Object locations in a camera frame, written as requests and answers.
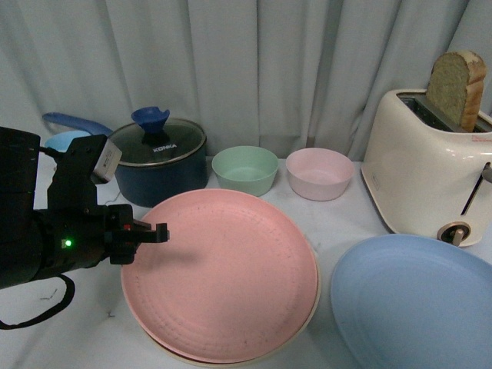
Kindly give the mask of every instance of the blue plate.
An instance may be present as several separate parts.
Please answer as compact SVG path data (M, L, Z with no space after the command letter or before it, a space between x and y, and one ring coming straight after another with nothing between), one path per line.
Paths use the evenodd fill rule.
M71 144L71 140L73 140L74 138L85 137L89 135L90 133L85 131L66 131L58 133L57 135L49 138L46 141L45 146L47 148L54 148L55 150L60 152L66 152L68 146L70 146Z
M331 303L363 367L492 367L492 265L450 244L363 241L339 260Z

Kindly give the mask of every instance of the toaster slot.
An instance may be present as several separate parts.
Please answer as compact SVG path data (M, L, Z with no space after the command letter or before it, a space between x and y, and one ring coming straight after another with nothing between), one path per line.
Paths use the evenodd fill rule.
M402 93L398 98L426 125L429 127L446 132L467 133L462 127L455 125L434 106L424 93ZM491 132L492 126L482 117L477 117L474 132Z

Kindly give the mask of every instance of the toaster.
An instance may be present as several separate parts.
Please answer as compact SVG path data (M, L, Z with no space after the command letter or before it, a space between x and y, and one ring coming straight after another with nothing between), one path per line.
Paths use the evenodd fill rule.
M425 91L394 90L381 99L362 178L393 232L470 246L492 221L492 119L481 111L466 132Z

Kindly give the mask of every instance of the green bowl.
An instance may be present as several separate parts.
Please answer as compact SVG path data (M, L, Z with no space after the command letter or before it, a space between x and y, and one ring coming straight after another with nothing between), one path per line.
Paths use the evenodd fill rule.
M235 146L215 155L212 169L221 188L262 196L274 183L278 158L266 148Z

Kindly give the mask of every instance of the white table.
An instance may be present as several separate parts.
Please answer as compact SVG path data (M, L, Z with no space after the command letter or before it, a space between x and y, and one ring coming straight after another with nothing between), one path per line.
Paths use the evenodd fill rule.
M40 155L35 208L46 208L53 160ZM387 234L360 175L333 201L303 199L290 188L285 160L272 189L261 198L281 209L304 232L321 268L321 298L307 328L286 348L249 368L358 368L341 339L331 312L331 273L339 258L366 238ZM210 174L208 188L218 188ZM124 203L115 179L98 186L98 203ZM134 206L135 218L149 209ZM492 227L467 251L492 263ZM178 369L195 366L169 356L140 328L121 290L120 267L103 261L95 268L67 273L76 286L73 302L55 317L34 327L0 331L0 366L4 369L141 368ZM0 290L0 319L14 324L28 320L60 301L65 286L57 278Z

